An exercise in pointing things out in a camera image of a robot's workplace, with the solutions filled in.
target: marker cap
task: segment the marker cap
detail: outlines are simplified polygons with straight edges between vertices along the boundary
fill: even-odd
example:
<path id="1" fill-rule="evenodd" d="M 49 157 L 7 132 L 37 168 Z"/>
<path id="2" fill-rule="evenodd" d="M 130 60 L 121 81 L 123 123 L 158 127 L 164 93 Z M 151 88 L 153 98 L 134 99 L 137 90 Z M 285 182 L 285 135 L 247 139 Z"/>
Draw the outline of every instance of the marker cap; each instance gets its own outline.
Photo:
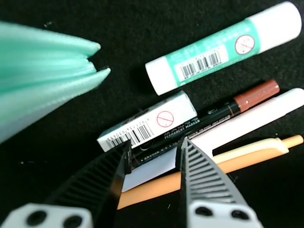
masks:
<path id="1" fill-rule="evenodd" d="M 275 80 L 270 79 L 245 93 L 235 96 L 233 99 L 238 104 L 241 112 L 244 112 L 278 92 L 280 92 L 278 83 Z"/>
<path id="2" fill-rule="evenodd" d="M 249 18 L 260 37 L 260 52 L 267 51 L 296 38 L 302 28 L 299 10 L 285 1 Z"/>

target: green glue stick label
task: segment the green glue stick label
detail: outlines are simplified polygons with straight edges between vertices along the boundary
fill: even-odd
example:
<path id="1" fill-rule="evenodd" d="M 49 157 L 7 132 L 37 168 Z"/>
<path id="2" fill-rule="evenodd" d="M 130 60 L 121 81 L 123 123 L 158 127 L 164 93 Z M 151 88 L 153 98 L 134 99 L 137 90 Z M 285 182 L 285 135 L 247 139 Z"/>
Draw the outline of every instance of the green glue stick label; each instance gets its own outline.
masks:
<path id="1" fill-rule="evenodd" d="M 258 54 L 260 40 L 246 19 L 166 55 L 177 86 L 187 84 Z"/>

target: brown marker cap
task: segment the brown marker cap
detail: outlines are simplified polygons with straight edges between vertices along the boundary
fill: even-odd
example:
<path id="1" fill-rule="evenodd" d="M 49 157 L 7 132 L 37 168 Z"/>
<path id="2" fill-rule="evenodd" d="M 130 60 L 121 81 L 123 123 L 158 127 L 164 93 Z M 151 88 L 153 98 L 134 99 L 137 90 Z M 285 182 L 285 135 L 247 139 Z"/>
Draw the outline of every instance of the brown marker cap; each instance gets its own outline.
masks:
<path id="1" fill-rule="evenodd" d="M 233 99 L 238 104 L 241 112 L 244 112 L 278 92 L 280 92 L 278 83 L 275 80 L 270 79 L 243 94 L 235 96 Z"/>

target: screw hole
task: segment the screw hole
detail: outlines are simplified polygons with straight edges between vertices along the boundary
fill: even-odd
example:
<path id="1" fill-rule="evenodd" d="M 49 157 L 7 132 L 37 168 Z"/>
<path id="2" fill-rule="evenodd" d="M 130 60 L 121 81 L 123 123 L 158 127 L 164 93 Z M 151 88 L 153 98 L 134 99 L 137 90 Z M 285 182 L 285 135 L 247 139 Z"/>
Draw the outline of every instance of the screw hole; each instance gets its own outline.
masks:
<path id="1" fill-rule="evenodd" d="M 231 215 L 236 219 L 249 220 L 249 216 L 241 210 L 234 210 Z"/>
<path id="2" fill-rule="evenodd" d="M 74 215 L 74 216 L 68 217 L 65 220 L 63 227 L 64 228 L 77 228 L 81 225 L 81 223 L 82 223 L 82 218 L 78 215 Z"/>
<path id="3" fill-rule="evenodd" d="M 38 226 L 44 222 L 46 217 L 47 217 L 47 214 L 45 211 L 42 211 L 42 210 L 35 211 L 28 216 L 27 224 L 30 227 Z"/>
<path id="4" fill-rule="evenodd" d="M 195 213 L 197 213 L 198 215 L 203 215 L 203 216 L 212 216 L 213 215 L 212 211 L 206 207 L 196 208 Z"/>

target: glue stick cap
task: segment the glue stick cap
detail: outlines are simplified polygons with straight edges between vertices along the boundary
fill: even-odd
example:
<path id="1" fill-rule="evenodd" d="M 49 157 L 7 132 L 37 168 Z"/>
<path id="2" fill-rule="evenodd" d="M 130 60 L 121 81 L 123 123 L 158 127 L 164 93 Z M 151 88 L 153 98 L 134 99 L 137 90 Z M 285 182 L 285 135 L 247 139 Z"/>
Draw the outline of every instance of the glue stick cap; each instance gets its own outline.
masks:
<path id="1" fill-rule="evenodd" d="M 249 18 L 260 38 L 260 52 L 296 38 L 302 28 L 301 15 L 294 4 L 285 1 Z"/>
<path id="2" fill-rule="evenodd" d="M 162 95 L 178 87 L 165 56 L 146 63 L 145 67 L 157 95 Z"/>

